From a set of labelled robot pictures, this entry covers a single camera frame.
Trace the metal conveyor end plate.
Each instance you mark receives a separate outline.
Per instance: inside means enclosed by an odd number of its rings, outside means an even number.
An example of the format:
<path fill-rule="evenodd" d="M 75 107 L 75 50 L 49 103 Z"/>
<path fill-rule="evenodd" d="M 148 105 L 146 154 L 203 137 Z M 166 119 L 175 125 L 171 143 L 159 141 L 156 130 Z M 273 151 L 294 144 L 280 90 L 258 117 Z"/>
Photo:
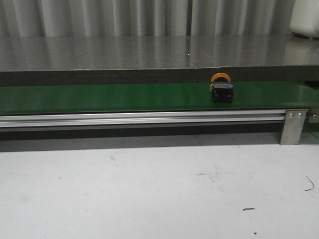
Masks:
<path fill-rule="evenodd" d="M 308 122 L 319 123 L 319 107 L 310 108 Z"/>

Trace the grey pleated curtain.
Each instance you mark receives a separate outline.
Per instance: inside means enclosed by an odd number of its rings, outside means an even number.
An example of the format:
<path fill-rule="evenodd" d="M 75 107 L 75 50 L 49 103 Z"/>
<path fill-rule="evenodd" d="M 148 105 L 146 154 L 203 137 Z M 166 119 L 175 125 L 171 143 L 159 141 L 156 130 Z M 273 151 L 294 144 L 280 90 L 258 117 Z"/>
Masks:
<path fill-rule="evenodd" d="M 267 35 L 292 0 L 3 0 L 2 37 Z"/>

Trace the green conveyor belt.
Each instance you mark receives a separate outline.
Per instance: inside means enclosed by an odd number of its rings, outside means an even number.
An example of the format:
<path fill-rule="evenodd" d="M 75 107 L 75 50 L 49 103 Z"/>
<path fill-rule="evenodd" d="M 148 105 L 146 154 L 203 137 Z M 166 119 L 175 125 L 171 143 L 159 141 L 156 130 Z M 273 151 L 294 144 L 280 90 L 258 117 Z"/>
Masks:
<path fill-rule="evenodd" d="M 317 90 L 301 82 L 236 82 L 231 103 L 213 101 L 208 83 L 2 87 L 2 115 L 213 109 L 310 108 Z"/>

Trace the steel conveyor support bracket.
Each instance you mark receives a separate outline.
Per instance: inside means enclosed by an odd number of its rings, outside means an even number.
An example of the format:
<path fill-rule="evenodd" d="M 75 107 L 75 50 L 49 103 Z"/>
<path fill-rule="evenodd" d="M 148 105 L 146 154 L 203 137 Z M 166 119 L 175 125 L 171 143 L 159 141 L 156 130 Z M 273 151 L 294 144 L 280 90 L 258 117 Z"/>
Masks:
<path fill-rule="evenodd" d="M 306 116 L 305 109 L 286 112 L 280 145 L 299 144 Z"/>

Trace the dark grey stone countertop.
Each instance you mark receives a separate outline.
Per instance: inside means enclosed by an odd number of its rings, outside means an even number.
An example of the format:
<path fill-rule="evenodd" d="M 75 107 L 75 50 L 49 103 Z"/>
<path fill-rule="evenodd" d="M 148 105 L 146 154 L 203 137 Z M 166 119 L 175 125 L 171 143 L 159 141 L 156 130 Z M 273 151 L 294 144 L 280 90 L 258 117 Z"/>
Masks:
<path fill-rule="evenodd" d="M 11 86 L 319 82 L 319 42 L 293 35 L 3 37 L 0 84 Z"/>

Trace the aluminium conveyor side rail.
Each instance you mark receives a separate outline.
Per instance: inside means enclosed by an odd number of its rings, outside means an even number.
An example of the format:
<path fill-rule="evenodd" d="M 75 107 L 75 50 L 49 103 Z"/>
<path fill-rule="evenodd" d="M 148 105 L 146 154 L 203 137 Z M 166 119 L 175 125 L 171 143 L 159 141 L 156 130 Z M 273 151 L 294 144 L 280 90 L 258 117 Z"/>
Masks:
<path fill-rule="evenodd" d="M 286 115 L 303 117 L 308 109 L 271 109 L 237 111 L 133 112 L 59 115 L 1 116 L 1 128 L 59 127 L 128 124 L 214 123 L 280 121 Z"/>

